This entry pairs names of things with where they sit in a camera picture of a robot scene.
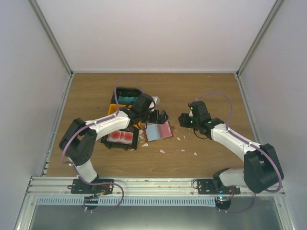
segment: purple cable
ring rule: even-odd
[[[115,185],[115,186],[117,186],[118,188],[121,189],[122,195],[121,195],[121,199],[120,199],[120,201],[118,202],[117,205],[115,205],[115,206],[113,206],[113,207],[111,207],[111,208],[105,209],[105,210],[95,210],[95,211],[91,210],[90,212],[108,212],[108,211],[114,210],[115,208],[118,208],[118,207],[120,206],[120,204],[123,202],[124,197],[125,197],[125,193],[124,193],[123,187],[120,186],[119,184],[117,184],[117,183],[112,183],[112,182],[89,183],[89,182],[87,182],[86,180],[84,180],[83,177],[81,177],[80,175],[79,175],[78,177],[79,177],[80,180],[82,180],[84,183],[86,183],[86,184],[88,184],[88,185],[94,185],[94,186],[98,186],[98,185]],[[85,207],[85,204],[86,204],[86,200],[84,200],[83,208],[84,208],[85,211],[87,211],[87,210],[86,210],[86,207]]]
[[[74,167],[74,169],[76,170],[77,173],[78,173],[77,168],[76,168],[76,166],[73,164],[73,162],[65,161],[65,160],[64,160],[65,154],[66,154],[66,151],[67,151],[68,147],[70,146],[70,144],[72,143],[72,141],[73,141],[83,130],[85,130],[85,129],[87,129],[87,128],[93,126],[93,125],[97,125],[97,124],[99,124],[99,123],[101,123],[101,122],[107,121],[107,120],[109,120],[109,119],[111,119],[111,118],[113,118],[113,117],[115,117],[115,116],[118,115],[118,113],[119,113],[119,103],[118,103],[118,99],[117,99],[116,88],[117,88],[118,84],[120,83],[120,81],[123,80],[123,79],[125,79],[125,78],[131,78],[131,79],[133,79],[135,82],[138,83],[139,87],[141,88],[141,92],[144,92],[144,91],[143,91],[143,88],[142,88],[142,86],[141,86],[141,84],[140,84],[139,81],[136,80],[134,77],[131,77],[131,76],[123,76],[123,77],[119,78],[119,79],[117,80],[116,84],[115,84],[115,87],[114,87],[114,97],[115,97],[115,102],[116,102],[116,105],[117,105],[117,111],[116,111],[115,113],[109,115],[109,116],[106,116],[106,117],[101,118],[100,120],[97,120],[96,122],[92,122],[92,123],[90,123],[90,124],[88,124],[88,125],[86,125],[86,126],[80,128],[77,132],[75,132],[75,133],[73,134],[73,136],[69,139],[69,141],[67,142],[65,148],[63,149],[62,156],[61,156],[61,161],[62,161],[62,163],[63,163],[63,164],[71,164],[71,166]],[[111,182],[96,183],[96,184],[94,184],[94,183],[89,183],[89,182],[87,182],[87,181],[84,180],[80,175],[79,175],[78,177],[79,177],[84,183],[86,183],[86,184],[88,184],[88,185],[108,185],[108,184],[109,184],[109,185],[115,185],[115,186],[117,186],[117,187],[119,187],[119,188],[121,189],[121,191],[122,191],[122,197],[121,197],[120,202],[119,202],[116,206],[114,206],[114,207],[112,207],[112,208],[109,208],[109,209],[107,209],[107,210],[101,210],[101,211],[96,211],[96,212],[107,212],[107,211],[111,211],[111,210],[117,208],[117,207],[122,203],[122,201],[123,201],[123,199],[124,199],[124,189],[123,189],[119,184],[111,183]]]
[[[262,149],[260,149],[259,147],[255,146],[254,144],[249,144],[249,142],[241,137],[239,137],[238,135],[236,135],[234,132],[232,132],[229,127],[228,127],[228,124],[229,124],[229,121],[230,121],[230,118],[232,117],[233,113],[234,113],[234,104],[232,103],[231,99],[224,93],[221,93],[221,92],[210,92],[210,93],[206,93],[198,98],[196,98],[194,101],[190,102],[190,103],[193,103],[195,101],[198,101],[204,97],[207,97],[207,96],[210,96],[210,95],[221,95],[223,97],[225,97],[228,102],[230,103],[230,114],[227,118],[227,121],[226,121],[226,129],[227,131],[235,138],[241,140],[242,142],[250,145],[251,147],[255,148],[256,150],[258,150],[259,152],[261,152],[266,159],[268,159],[268,161],[270,162],[270,164],[272,165],[272,167],[274,168],[276,174],[277,174],[277,177],[278,177],[278,187],[274,190],[269,190],[269,189],[265,189],[266,192],[269,192],[269,193],[277,193],[279,190],[281,190],[282,186],[283,186],[283,180],[282,180],[282,176],[280,175],[280,172],[278,171],[278,168],[276,166],[276,164],[273,162],[273,160],[269,157],[269,155],[264,152]],[[248,209],[244,209],[242,211],[232,211],[232,213],[241,213],[241,212],[245,212],[245,211],[248,211],[248,210],[251,210],[254,206],[255,206],[255,203],[256,203],[256,194],[255,194],[255,201],[253,203],[253,205],[251,207],[249,207]]]
[[[218,207],[215,207],[217,210],[219,210],[219,211],[224,211],[225,213],[227,212],[227,213],[243,213],[243,212],[247,212],[247,211],[250,211],[251,209],[253,209],[255,206],[256,206],[256,202],[257,202],[257,196],[256,196],[256,193],[254,193],[254,200],[253,200],[253,204],[250,206],[250,207],[248,207],[248,208],[246,208],[246,209],[243,209],[243,210],[230,210],[230,211],[228,211],[228,210],[225,210],[225,209],[220,209],[220,208],[218,208]]]

